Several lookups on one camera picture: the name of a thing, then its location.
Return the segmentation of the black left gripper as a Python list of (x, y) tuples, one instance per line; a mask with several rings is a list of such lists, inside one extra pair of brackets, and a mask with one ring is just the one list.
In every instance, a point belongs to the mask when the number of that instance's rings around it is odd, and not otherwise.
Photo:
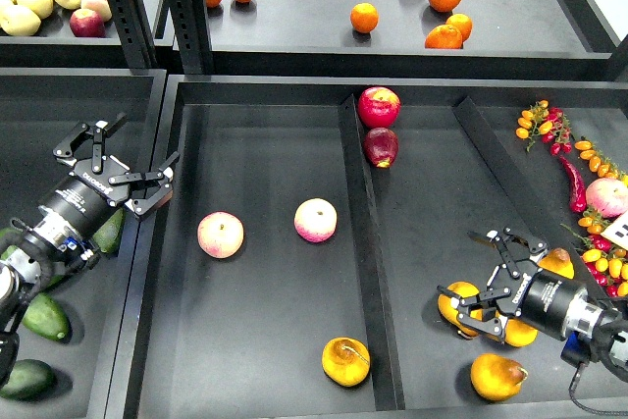
[[(180, 153), (173, 152), (156, 170), (131, 173), (115, 156), (106, 155), (106, 140), (126, 122), (120, 113), (112, 122), (77, 123), (53, 149), (54, 158), (69, 167), (64, 177), (39, 202), (44, 215), (55, 213), (81, 237), (92, 237), (118, 208), (126, 207), (142, 220), (173, 195), (174, 168)], [(89, 154), (76, 152), (89, 144)]]

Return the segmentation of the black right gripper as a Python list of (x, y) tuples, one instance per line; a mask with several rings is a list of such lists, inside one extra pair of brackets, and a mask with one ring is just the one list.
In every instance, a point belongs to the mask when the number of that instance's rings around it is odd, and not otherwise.
[[(517, 318), (556, 340), (566, 340), (573, 333), (589, 334), (588, 290), (580, 282), (540, 270), (539, 262), (549, 253), (544, 240), (511, 227), (485, 234), (469, 231), (467, 235), (498, 253), (488, 285), (519, 285), (504, 303), (507, 317)], [(447, 287), (437, 286), (438, 296), (443, 293), (452, 297), (462, 325), (504, 343), (497, 302), (510, 296), (510, 288), (486, 288), (462, 298)]]

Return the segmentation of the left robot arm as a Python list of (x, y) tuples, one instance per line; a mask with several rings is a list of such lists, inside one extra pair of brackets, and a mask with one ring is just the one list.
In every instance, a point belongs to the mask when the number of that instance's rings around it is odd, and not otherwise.
[(54, 158), (68, 174), (38, 205), (42, 215), (34, 226), (20, 221), (1, 235), (1, 381), (7, 383), (18, 357), (18, 327), (28, 306), (56, 276), (72, 276), (93, 266), (100, 247), (94, 235), (121, 208), (143, 219), (170, 200), (173, 152), (156, 169), (134, 172), (107, 154), (105, 143), (126, 122), (77, 123), (57, 144)]

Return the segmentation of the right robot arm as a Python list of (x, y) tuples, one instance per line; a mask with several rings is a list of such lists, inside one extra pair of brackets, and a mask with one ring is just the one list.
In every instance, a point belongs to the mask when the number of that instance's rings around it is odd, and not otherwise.
[(438, 286), (450, 298), (465, 328), (504, 341), (514, 320), (563, 340), (563, 360), (575, 368), (601, 363), (612, 375), (627, 380), (627, 320), (615, 308), (594, 302), (580, 282), (543, 269), (538, 262), (549, 252), (547, 243), (511, 228), (469, 237), (499, 253), (486, 288), (462, 295)]

